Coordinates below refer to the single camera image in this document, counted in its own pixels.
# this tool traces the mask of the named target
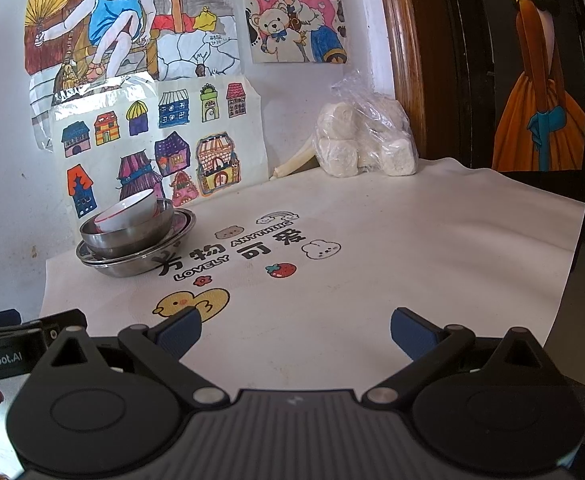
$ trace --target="red flower print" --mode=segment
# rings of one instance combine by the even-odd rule
[[[199,276],[196,280],[194,280],[192,285],[204,286],[208,285],[208,283],[212,283],[212,276]]]

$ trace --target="plastic sheet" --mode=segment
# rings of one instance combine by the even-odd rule
[[[387,175],[416,172],[418,153],[401,103],[371,92],[358,72],[333,86],[340,100],[325,105],[313,145],[323,170],[333,176],[361,171]]]

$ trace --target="screw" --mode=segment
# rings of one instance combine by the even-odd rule
[[[207,388],[199,388],[192,394],[192,399],[199,404],[216,404],[217,402],[221,402],[226,396],[223,390],[220,390],[214,386],[209,386]]]
[[[395,400],[399,399],[399,394],[396,390],[387,388],[385,386],[372,388],[371,390],[368,390],[366,395],[368,396],[368,399],[375,404],[390,404],[391,402],[395,402]]]

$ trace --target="paper poster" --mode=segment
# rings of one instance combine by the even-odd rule
[[[25,42],[40,127],[53,95],[80,84],[240,73],[232,0],[28,0]]]
[[[179,207],[268,180],[261,99],[246,78],[135,80],[53,108],[55,159],[77,229],[146,189]]]
[[[345,63],[341,0],[244,0],[253,61]]]

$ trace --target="drawing of houses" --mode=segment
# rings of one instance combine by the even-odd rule
[[[85,152],[90,149],[90,129],[83,121],[77,121],[63,129],[61,142],[66,153],[66,158]]]
[[[202,88],[202,123],[219,119],[219,104],[217,102],[217,89],[211,84],[205,84]]]
[[[114,112],[106,112],[97,116],[95,121],[95,140],[96,145],[101,146],[111,140],[119,138],[119,124]]]
[[[230,83],[226,93],[228,100],[228,117],[246,113],[246,92],[241,83]]]
[[[95,196],[92,191],[93,181],[81,164],[68,170],[68,195],[75,203],[77,218],[87,215],[96,209]]]
[[[148,107],[143,101],[135,101],[126,112],[130,137],[137,136],[148,130]]]
[[[170,187],[173,189],[173,205],[175,207],[190,202],[199,196],[197,187],[185,171],[180,171],[175,175]]]
[[[184,170],[190,166],[190,146],[177,132],[172,132],[155,142],[155,160],[162,176]]]
[[[201,139],[197,160],[197,178],[204,196],[241,180],[235,143],[226,132]]]
[[[159,128],[188,124],[188,92],[164,92],[159,101]]]
[[[161,177],[152,169],[146,150],[122,157],[118,178],[122,183],[119,200],[146,189],[154,189],[157,198],[165,198]]]

